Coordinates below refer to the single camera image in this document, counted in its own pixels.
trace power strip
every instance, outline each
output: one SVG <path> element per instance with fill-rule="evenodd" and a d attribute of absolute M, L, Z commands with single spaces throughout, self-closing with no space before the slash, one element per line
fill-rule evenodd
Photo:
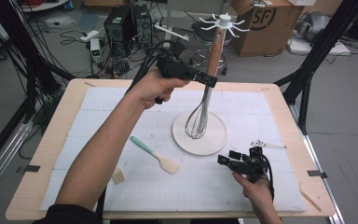
<path fill-rule="evenodd" d="M 88 41 L 90 38 L 92 38 L 93 36 L 97 35 L 98 33 L 100 33 L 100 32 L 94 30 L 94 31 L 89 32 L 87 34 L 87 36 L 81 36 L 80 39 L 83 40 L 83 41 Z"/>

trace whisk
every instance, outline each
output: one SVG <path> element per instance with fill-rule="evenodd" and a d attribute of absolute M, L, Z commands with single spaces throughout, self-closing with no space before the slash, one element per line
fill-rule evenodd
<path fill-rule="evenodd" d="M 201 21 L 205 23 L 213 23 L 214 25 L 209 28 L 202 28 L 204 30 L 211 30 L 216 27 L 216 32 L 214 33 L 213 43 L 211 45 L 211 50 L 208 59 L 208 66 L 206 69 L 206 74 L 211 77 L 216 77 L 217 68 L 220 61 L 220 56 L 223 49 L 223 44 L 225 42 L 226 30 L 229 30 L 233 36 L 233 32 L 230 28 L 235 28 L 241 32 L 246 32 L 249 30 L 241 30 L 234 25 L 241 24 L 241 22 L 233 23 L 230 22 L 231 17 L 226 15 L 220 15 L 220 18 L 217 19 L 214 14 L 212 14 L 215 21 L 205 21 L 200 18 Z M 185 130 L 186 135 L 192 139 L 200 139 L 206 132 L 206 127 L 208 124 L 208 105 L 211 99 L 213 88 L 205 86 L 205 90 L 202 96 L 200 104 L 193 110 L 190 116 L 187 119 Z"/>

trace small wooden block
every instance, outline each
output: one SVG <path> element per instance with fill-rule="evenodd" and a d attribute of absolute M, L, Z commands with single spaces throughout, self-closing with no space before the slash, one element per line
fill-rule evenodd
<path fill-rule="evenodd" d="M 116 167 L 115 171 L 113 172 L 112 179 L 115 184 L 118 184 L 121 181 L 124 181 L 126 178 L 124 177 L 123 172 L 120 170 L 120 168 Z"/>

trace electronic equipment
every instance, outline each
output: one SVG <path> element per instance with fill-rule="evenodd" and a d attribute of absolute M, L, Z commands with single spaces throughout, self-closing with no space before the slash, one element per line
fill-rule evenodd
<path fill-rule="evenodd" d="M 152 46 L 152 18 L 147 5 L 132 6 L 138 48 L 146 49 Z"/>
<path fill-rule="evenodd" d="M 171 47 L 168 50 L 161 51 L 160 54 L 154 55 L 158 47 L 164 43 L 170 43 Z M 179 58 L 185 48 L 185 45 L 181 41 L 173 42 L 171 40 L 163 40 L 157 43 L 155 47 L 147 52 L 144 62 L 141 64 L 126 93 L 147 74 L 150 66 L 154 64 L 155 61 L 157 61 L 156 67 L 161 71 L 163 77 L 194 80 L 213 88 L 217 82 L 217 77 L 211 77 L 204 72 L 198 71 Z M 162 100 L 157 98 L 156 103 L 160 105 L 162 104 Z"/>
<path fill-rule="evenodd" d="M 129 6 L 115 6 L 103 23 L 114 56 L 128 57 L 130 41 L 135 37 L 132 10 Z"/>
<path fill-rule="evenodd" d="M 99 38 L 92 38 L 89 41 L 89 52 L 91 53 L 91 57 L 94 62 L 101 62 L 101 46 Z"/>
<path fill-rule="evenodd" d="M 252 183 L 256 182 L 269 171 L 269 192 L 271 193 L 272 200 L 274 199 L 272 169 L 269 159 L 263 154 L 262 147 L 249 148 L 249 156 L 232 150 L 229 151 L 228 156 L 235 161 L 218 155 L 217 163 L 225 165 L 231 171 L 246 175 Z"/>

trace forearm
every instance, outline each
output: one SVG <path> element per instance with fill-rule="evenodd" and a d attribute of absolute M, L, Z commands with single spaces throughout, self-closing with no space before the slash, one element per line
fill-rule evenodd
<path fill-rule="evenodd" d="M 144 103 L 130 93 L 118 103 L 71 165 L 56 203 L 93 208 L 144 110 Z"/>
<path fill-rule="evenodd" d="M 273 205 L 263 207 L 262 209 L 255 211 L 261 224 L 282 224 Z"/>

